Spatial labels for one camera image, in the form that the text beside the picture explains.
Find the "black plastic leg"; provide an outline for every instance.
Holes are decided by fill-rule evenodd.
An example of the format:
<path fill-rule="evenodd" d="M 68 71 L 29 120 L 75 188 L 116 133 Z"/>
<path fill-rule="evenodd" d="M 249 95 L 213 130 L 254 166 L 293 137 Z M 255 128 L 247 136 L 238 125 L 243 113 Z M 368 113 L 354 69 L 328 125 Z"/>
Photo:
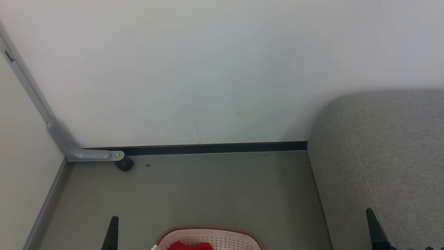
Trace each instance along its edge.
<path fill-rule="evenodd" d="M 134 162 L 128 156 L 124 156 L 122 160 L 116 161 L 115 165 L 123 172 L 128 172 L 134 166 Z"/>

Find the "gray sofa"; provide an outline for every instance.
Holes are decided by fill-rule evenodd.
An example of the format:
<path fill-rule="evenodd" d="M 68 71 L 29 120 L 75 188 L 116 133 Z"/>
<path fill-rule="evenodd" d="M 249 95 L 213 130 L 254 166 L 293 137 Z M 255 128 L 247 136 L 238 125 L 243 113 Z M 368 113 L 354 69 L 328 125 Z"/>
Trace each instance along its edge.
<path fill-rule="evenodd" d="M 443 90 L 336 99 L 308 153 L 334 249 L 371 249 L 368 207 L 397 249 L 444 247 Z"/>

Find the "basket rim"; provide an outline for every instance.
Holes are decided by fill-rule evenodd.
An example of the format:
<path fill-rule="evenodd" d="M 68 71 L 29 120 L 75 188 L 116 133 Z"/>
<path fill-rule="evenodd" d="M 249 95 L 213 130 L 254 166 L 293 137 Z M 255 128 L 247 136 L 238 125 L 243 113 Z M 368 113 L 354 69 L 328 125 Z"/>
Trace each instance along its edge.
<path fill-rule="evenodd" d="M 261 250 L 265 250 L 264 245 L 261 240 L 252 232 L 244 229 L 227 227 L 227 226 L 213 226 L 213 225 L 183 225 L 183 226 L 175 226 L 163 232 L 156 240 L 156 245 L 159 245 L 160 242 L 169 234 L 179 230 L 193 230 L 193 229 L 206 229 L 206 230 L 220 230 L 220 231 L 228 231 L 232 233 L 244 234 L 250 236 L 259 246 Z"/>

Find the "plastic basket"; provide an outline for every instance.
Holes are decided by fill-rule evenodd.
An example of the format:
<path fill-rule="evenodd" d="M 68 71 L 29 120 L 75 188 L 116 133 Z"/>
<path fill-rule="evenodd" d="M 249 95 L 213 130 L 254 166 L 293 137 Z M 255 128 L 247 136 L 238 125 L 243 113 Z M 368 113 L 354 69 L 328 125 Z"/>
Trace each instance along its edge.
<path fill-rule="evenodd" d="M 175 242 L 197 245 L 211 244 L 214 250 L 265 250 L 253 233 L 222 226 L 177 226 L 165 231 L 156 242 L 155 250 L 168 250 Z"/>

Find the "red cloth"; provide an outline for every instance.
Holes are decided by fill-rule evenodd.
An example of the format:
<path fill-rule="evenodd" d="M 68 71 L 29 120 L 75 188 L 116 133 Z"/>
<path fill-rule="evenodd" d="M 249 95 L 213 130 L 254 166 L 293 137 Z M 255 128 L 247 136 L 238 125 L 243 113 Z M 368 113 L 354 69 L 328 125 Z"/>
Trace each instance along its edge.
<path fill-rule="evenodd" d="M 168 250 L 213 250 L 213 247 L 208 242 L 200 243 L 197 246 L 187 246 L 178 241 L 171 245 Z"/>

